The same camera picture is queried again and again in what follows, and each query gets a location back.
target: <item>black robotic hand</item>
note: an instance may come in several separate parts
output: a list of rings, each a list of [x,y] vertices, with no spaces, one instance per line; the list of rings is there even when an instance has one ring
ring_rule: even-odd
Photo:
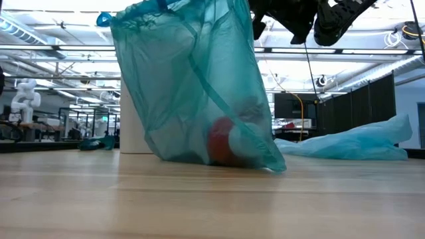
[[[272,17],[294,34],[291,44],[305,43],[313,27],[314,39],[321,46],[335,44],[347,31],[353,21],[377,0],[335,0],[330,6],[327,0],[248,0],[255,14],[252,22],[254,38],[260,38],[266,24],[261,22],[264,15]]]
[[[0,96],[3,93],[4,87],[5,87],[5,75],[3,74],[3,69],[0,66]]]

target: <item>white wall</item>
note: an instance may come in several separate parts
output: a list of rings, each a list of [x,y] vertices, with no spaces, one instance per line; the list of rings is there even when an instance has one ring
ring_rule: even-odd
[[[418,103],[425,103],[425,88],[396,87],[397,114],[408,114],[413,135],[400,146],[405,149],[420,149]]]

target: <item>white humanoid robot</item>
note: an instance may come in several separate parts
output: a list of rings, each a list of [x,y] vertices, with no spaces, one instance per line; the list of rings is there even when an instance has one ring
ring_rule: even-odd
[[[37,82],[34,79],[23,79],[18,84],[18,92],[12,99],[11,114],[9,115],[10,122],[21,120],[23,123],[33,122],[33,108],[39,107],[41,97],[39,93],[34,91]]]

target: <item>light blue plastic sheet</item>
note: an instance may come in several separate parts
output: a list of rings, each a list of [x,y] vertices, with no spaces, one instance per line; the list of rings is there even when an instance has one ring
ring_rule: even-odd
[[[342,133],[314,137],[301,143],[275,139],[283,154],[326,159],[405,160],[407,152],[394,144],[412,137],[408,115],[370,123]]]

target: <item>teal plastic bag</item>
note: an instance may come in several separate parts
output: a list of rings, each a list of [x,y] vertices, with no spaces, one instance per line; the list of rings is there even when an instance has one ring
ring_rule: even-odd
[[[370,123],[349,131],[314,137],[301,143],[275,139],[279,150],[288,155],[326,159],[406,160],[407,152],[394,146],[412,137],[408,115]]]
[[[89,151],[96,149],[113,150],[115,146],[114,136],[105,136],[102,138],[85,139],[78,144],[81,151]]]
[[[143,1],[109,23],[150,149],[168,161],[286,169],[246,0]]]

